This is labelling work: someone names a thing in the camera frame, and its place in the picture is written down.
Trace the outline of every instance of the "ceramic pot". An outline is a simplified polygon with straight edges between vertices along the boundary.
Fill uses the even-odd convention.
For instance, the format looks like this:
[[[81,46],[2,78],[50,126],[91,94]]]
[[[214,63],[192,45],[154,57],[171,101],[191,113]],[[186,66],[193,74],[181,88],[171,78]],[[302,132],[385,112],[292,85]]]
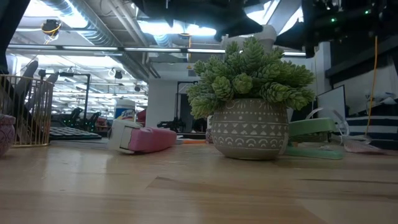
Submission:
[[[216,149],[236,159],[275,159],[289,138],[286,107],[262,99],[230,101],[211,127]]]
[[[15,118],[0,114],[0,157],[4,155],[14,142]]]

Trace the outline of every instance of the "gold wire basket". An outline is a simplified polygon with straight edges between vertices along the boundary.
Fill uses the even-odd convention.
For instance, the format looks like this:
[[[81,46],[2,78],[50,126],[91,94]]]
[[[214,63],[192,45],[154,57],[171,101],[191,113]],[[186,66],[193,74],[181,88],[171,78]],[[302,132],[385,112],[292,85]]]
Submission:
[[[0,75],[0,113],[16,118],[13,147],[48,146],[53,83]]]

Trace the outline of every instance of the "wooden desk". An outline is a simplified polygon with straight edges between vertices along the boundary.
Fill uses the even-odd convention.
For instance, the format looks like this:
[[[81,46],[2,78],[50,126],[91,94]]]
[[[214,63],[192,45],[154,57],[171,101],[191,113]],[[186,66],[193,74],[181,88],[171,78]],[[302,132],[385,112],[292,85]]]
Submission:
[[[398,223],[398,157],[12,149],[0,159],[0,223]]]

